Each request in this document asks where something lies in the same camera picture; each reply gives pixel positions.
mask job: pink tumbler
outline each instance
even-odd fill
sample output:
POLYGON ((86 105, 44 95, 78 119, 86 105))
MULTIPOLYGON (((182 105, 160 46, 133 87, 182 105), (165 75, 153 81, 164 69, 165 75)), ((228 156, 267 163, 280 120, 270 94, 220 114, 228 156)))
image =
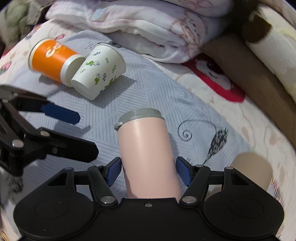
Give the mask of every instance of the pink tumbler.
POLYGON ((122 115, 114 125, 128 197, 170 198, 181 189, 165 120, 160 111, 141 108, 122 115))

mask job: mattress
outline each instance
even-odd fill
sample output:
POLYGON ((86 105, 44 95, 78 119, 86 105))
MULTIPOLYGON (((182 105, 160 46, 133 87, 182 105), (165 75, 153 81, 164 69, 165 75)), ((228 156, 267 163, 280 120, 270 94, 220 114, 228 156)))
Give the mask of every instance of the mattress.
MULTIPOLYGON (((76 27, 53 20, 35 26, 26 38, 0 59, 0 83, 9 83, 17 70, 27 62, 30 49, 39 40, 62 39, 79 31, 81 30, 76 27)), ((271 189, 285 210, 285 219, 277 237, 285 241, 294 241, 296 155, 286 137, 208 56, 201 54, 185 64, 153 63, 203 102, 212 106, 244 138, 254 152, 269 161, 274 174, 271 189)), ((5 213, 2 212, 1 215, 4 231, 10 240, 16 240, 17 235, 5 220, 5 213)))

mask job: fabric fold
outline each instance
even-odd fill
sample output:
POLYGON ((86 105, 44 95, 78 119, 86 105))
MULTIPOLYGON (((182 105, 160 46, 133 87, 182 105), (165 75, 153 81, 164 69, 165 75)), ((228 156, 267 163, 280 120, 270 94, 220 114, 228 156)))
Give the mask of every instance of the fabric fold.
POLYGON ((123 47, 165 63, 183 63, 217 37, 227 18, 201 16, 158 0, 58 0, 46 17, 111 33, 123 47))
POLYGON ((163 0, 208 17, 222 17, 233 9, 233 0, 163 0))

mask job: white paper cup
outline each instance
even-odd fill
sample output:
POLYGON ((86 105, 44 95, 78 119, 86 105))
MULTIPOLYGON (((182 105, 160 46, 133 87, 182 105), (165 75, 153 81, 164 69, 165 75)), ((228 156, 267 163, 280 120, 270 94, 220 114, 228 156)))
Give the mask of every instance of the white paper cup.
POLYGON ((84 97, 94 100, 125 71, 126 63, 121 54, 107 44, 98 44, 73 76, 71 84, 84 97))

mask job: blue gripper pad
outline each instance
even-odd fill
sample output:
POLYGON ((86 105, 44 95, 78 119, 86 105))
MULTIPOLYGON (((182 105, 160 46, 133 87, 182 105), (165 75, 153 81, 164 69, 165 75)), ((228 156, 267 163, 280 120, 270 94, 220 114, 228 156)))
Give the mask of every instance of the blue gripper pad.
POLYGON ((106 167, 108 167, 109 170, 105 180, 106 180, 106 183, 109 185, 109 187, 111 187, 121 172, 121 167, 122 167, 121 158, 119 157, 114 158, 109 164, 106 165, 106 167))
POLYGON ((41 107, 41 110, 47 116, 50 116, 52 118, 55 118, 73 125, 77 124, 80 121, 80 115, 77 112, 60 107, 53 103, 43 105, 41 107))
POLYGON ((176 159, 176 168, 179 176, 181 177, 185 186, 189 186, 193 178, 190 175, 189 168, 192 167, 183 157, 177 157, 176 159))

